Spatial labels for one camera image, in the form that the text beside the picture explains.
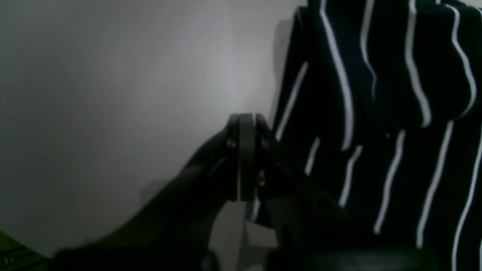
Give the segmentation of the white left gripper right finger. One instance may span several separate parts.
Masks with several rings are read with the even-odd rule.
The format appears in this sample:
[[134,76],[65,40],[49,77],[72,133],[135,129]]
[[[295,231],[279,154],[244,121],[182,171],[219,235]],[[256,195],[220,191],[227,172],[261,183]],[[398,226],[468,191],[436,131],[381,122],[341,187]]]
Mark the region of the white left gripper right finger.
[[266,271],[437,270],[429,250],[377,237],[344,211],[281,150],[260,113],[255,131],[255,193],[278,242],[265,258]]

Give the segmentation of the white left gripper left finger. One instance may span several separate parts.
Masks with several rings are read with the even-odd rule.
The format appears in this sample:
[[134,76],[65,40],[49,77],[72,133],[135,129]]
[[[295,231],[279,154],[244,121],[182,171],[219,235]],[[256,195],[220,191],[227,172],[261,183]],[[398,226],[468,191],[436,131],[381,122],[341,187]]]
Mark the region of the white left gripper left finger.
[[50,269],[216,271],[212,226],[226,202],[248,200],[249,115],[233,114],[133,218],[95,242],[58,252]]

